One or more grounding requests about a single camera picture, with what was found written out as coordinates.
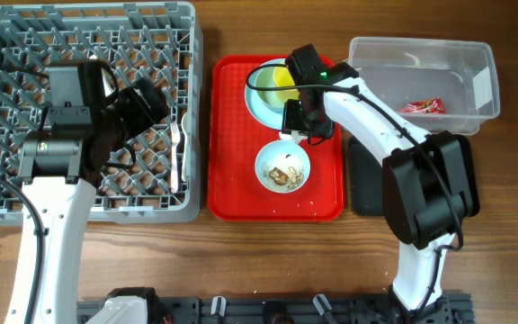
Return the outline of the food scraps and rice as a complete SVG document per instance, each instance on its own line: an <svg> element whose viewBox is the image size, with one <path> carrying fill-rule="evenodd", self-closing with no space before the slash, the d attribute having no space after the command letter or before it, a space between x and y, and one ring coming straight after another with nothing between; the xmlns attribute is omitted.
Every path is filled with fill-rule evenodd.
<svg viewBox="0 0 518 324"><path fill-rule="evenodd" d="M304 169L294 166L278 168L276 166L263 171L267 184L278 191L293 190L304 181Z"/></svg>

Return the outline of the white plastic spoon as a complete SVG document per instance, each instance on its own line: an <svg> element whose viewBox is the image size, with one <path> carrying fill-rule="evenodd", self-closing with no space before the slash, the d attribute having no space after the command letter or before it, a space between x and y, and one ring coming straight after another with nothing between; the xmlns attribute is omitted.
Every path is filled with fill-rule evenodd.
<svg viewBox="0 0 518 324"><path fill-rule="evenodd" d="M187 133L187 126L188 126L188 113L186 112L181 120L181 131L183 134L183 161L182 161L182 171L181 171L181 178L182 182L186 183L187 181L187 157L188 157L188 142L189 142L189 136Z"/></svg>

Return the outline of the white plastic fork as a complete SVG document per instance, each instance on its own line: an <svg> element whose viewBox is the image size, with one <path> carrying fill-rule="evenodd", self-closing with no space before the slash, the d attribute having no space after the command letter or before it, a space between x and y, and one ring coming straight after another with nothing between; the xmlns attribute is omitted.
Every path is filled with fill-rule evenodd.
<svg viewBox="0 0 518 324"><path fill-rule="evenodd" d="M172 141L170 188L171 188L171 193L175 194L179 189L177 149L181 142L181 132L179 130L178 124L175 121L173 121L170 124L170 130L171 130L171 141Z"/></svg>

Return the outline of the small light blue bowl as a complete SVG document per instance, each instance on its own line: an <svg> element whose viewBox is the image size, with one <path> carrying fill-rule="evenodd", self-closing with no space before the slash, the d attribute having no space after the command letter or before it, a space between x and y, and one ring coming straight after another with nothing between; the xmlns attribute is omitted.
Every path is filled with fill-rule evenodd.
<svg viewBox="0 0 518 324"><path fill-rule="evenodd" d="M304 181L293 190L278 191L267 184L263 171L267 168L296 167L304 169ZM255 158L255 174L263 187L277 194L289 194L299 190L310 175L311 164L307 152L299 144L285 140L276 140L265 145Z"/></svg>

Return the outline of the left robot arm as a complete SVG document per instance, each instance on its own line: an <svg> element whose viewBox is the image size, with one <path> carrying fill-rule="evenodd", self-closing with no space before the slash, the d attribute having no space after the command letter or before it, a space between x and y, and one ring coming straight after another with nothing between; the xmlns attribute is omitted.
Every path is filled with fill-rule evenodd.
<svg viewBox="0 0 518 324"><path fill-rule="evenodd" d="M22 239L8 323L73 323L85 228L111 154L165 119L162 91L143 76L105 91L99 59L48 68L51 103L20 149Z"/></svg>

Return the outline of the white napkin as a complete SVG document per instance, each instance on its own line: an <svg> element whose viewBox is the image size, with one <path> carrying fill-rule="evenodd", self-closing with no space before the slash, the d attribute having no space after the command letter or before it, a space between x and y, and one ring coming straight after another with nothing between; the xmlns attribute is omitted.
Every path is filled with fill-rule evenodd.
<svg viewBox="0 0 518 324"><path fill-rule="evenodd" d="M306 140L308 138L306 135L301 134L299 131L296 130L292 130L290 133L280 131L279 137L280 140L293 142L295 144L300 144L301 141Z"/></svg>

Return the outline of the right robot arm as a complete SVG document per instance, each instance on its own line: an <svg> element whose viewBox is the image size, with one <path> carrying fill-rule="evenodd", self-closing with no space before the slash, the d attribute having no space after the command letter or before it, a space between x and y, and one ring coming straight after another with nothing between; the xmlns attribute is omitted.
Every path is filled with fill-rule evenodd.
<svg viewBox="0 0 518 324"><path fill-rule="evenodd" d="M353 67L329 67L312 44L292 51L284 65L299 97L284 105L282 131L318 145L342 126L380 165L382 214L399 241L389 293L398 320L426 318L442 295L444 257L462 249L461 224L480 209L469 141L406 121Z"/></svg>

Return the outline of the red snack wrapper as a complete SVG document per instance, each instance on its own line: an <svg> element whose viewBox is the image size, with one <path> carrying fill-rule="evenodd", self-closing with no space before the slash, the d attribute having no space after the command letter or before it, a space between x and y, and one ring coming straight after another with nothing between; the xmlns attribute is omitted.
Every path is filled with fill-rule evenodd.
<svg viewBox="0 0 518 324"><path fill-rule="evenodd" d="M413 101L408 103L402 109L400 113L432 113L432 114L445 114L446 108L439 97L434 97L424 101Z"/></svg>

